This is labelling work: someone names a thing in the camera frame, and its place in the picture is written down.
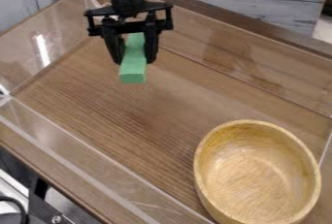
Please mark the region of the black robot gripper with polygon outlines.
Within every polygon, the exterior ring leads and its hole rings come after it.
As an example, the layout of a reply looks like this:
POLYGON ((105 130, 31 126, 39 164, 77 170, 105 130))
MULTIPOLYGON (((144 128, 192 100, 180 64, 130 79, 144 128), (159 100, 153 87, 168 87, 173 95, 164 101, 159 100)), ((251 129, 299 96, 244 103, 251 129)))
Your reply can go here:
POLYGON ((147 63, 156 61, 159 53, 159 33, 175 28, 173 4, 148 0, 110 0, 106 7, 88 10, 89 34, 101 36, 113 58, 120 65, 125 55, 125 39, 121 34, 145 32, 147 63))

